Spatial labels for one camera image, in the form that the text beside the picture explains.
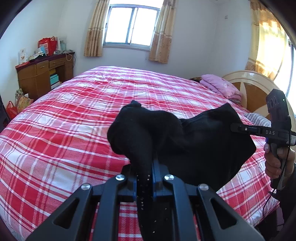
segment red plastic bag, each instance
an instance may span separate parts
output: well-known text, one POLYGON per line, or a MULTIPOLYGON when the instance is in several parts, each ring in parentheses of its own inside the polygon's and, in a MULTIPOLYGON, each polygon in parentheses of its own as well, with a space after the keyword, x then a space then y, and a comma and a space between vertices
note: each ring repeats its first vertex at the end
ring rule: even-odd
POLYGON ((54 36, 51 38, 44 38, 38 42, 38 48, 41 46, 45 48, 46 55, 53 55, 57 49, 57 41, 54 39, 54 36))
POLYGON ((9 101, 6 106, 6 112, 7 112, 10 119, 15 118, 18 114, 17 108, 13 105, 13 103, 11 101, 9 101))

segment sunlit curtain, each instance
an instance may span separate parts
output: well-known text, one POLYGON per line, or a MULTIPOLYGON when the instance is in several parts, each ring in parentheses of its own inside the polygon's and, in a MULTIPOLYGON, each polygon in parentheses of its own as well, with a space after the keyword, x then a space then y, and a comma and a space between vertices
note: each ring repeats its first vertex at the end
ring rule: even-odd
POLYGON ((164 0, 155 28, 149 60, 168 63, 173 37, 177 0, 164 0))
POLYGON ((87 31, 84 56, 101 57, 103 51, 103 32, 110 0, 98 0, 87 31))
POLYGON ((250 0, 252 40, 246 70, 276 78, 288 45, 287 34, 275 16, 258 0, 250 0))

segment window pane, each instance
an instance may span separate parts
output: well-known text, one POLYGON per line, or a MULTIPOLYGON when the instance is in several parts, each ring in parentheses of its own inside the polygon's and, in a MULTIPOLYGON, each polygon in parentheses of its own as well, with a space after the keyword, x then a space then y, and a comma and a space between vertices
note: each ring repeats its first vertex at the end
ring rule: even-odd
POLYGON ((163 0, 110 0, 110 4, 135 4, 161 8, 163 0))
POLYGON ((129 32, 129 34, 128 34, 128 43, 131 42, 131 36, 132 36, 132 34, 133 34, 133 27, 134 27, 134 25, 135 25, 135 20, 136 20, 136 16, 137 16, 137 11, 138 11, 138 8, 135 8, 135 11, 134 11, 134 13, 133 13, 133 19, 131 20, 131 30, 130 30, 130 32, 129 32))
POLYGON ((132 8, 113 7, 108 22, 105 42, 125 43, 132 8))
POLYGON ((291 67, 292 67, 292 56, 291 56, 291 47, 287 46, 283 63, 281 65, 281 69, 279 74, 277 75, 274 83, 282 90, 284 93, 287 92, 290 75, 291 75, 291 67))
POLYGON ((131 39, 132 44, 151 45, 157 11, 139 8, 131 39))
POLYGON ((293 67, 293 76, 290 91, 288 94, 288 101, 293 109, 293 112, 296 112, 296 50, 294 49, 294 67, 293 67))

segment silver bolt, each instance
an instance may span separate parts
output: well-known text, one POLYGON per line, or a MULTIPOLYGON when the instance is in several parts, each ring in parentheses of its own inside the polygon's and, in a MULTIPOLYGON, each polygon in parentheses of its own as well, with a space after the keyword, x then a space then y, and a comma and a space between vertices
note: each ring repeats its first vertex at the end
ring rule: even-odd
POLYGON ((81 189, 83 191, 89 190, 90 188, 91 188, 91 185, 88 184, 88 183, 84 183, 84 184, 81 185, 81 189))
POLYGON ((172 174, 167 174, 167 175, 165 175, 165 179, 167 180, 167 181, 172 181, 172 180, 174 180, 174 176, 172 175, 172 174))
POLYGON ((117 181, 123 181, 125 178, 126 178, 126 177, 125 177, 123 174, 118 174, 118 175, 115 177, 115 179, 116 179, 117 181))
POLYGON ((200 188, 200 190, 203 190, 203 191, 209 190, 209 186, 207 184, 200 184, 199 188, 200 188))

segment red plaid bedspread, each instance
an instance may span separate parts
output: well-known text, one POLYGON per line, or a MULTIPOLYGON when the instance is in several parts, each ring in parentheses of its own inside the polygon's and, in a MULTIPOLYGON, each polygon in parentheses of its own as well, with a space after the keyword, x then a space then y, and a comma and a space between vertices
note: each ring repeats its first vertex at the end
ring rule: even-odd
MULTIPOLYGON (((119 67, 89 70, 37 100, 0 134, 0 215, 10 228, 26 238, 80 185, 102 184, 120 173, 129 161, 112 152, 107 131, 133 99, 179 118, 230 103, 251 124, 242 107, 194 81, 119 67)), ((253 140, 256 153, 218 194, 256 225, 271 188, 264 138, 253 140)), ((266 212, 277 205, 271 198, 266 212)), ((135 204, 121 204, 119 240, 142 240, 135 204)))

